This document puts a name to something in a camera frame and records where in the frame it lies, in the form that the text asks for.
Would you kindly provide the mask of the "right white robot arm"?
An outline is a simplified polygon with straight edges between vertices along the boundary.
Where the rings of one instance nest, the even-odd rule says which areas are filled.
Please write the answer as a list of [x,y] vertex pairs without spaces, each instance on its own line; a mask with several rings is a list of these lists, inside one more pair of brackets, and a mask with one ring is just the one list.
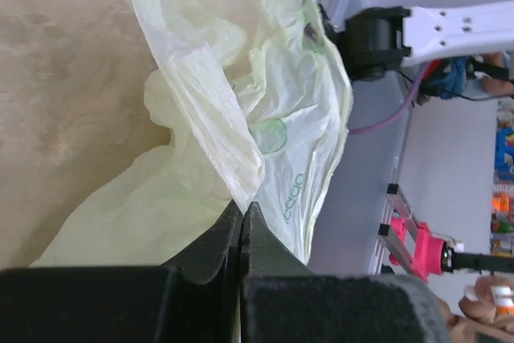
[[327,16],[323,26],[352,81],[379,80],[400,67],[512,49],[513,2],[370,7],[346,19],[341,32]]

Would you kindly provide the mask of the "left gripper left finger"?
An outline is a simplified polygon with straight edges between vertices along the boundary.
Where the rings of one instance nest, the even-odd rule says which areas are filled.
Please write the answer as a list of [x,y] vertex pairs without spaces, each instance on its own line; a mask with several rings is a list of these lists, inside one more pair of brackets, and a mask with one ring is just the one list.
[[243,217],[235,204],[159,265],[1,274],[4,342],[230,342]]

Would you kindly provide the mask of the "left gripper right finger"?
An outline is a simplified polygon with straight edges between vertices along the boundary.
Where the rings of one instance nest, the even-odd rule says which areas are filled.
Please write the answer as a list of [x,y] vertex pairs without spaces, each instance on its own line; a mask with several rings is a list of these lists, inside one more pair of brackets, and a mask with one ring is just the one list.
[[412,276],[320,276],[271,232],[258,203],[243,220],[243,342],[448,342],[439,303]]

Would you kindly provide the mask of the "light green plastic bag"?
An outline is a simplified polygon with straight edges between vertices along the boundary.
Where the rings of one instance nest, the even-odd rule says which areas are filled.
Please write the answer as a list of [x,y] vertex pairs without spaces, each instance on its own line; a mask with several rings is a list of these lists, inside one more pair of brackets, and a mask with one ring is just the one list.
[[172,140],[80,204],[36,265],[163,263],[252,202],[307,263],[353,105],[316,0],[127,1],[157,63],[144,104]]

